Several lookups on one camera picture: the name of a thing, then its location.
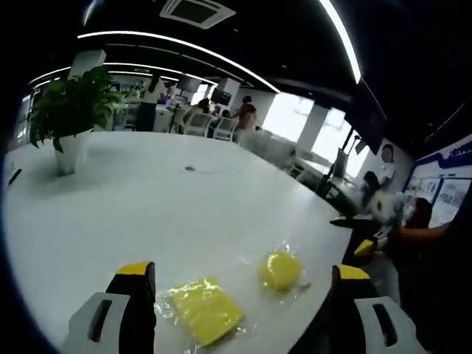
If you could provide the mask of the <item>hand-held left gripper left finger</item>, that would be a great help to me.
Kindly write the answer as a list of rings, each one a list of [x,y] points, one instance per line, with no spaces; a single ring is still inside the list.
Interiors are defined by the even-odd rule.
[[[62,353],[154,353],[155,263],[122,266],[69,320]]]

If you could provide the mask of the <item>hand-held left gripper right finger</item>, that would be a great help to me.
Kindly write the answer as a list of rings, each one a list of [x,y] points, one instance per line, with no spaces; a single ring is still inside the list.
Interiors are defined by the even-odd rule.
[[[329,293],[332,353],[425,353],[414,322],[364,270],[338,264]]]

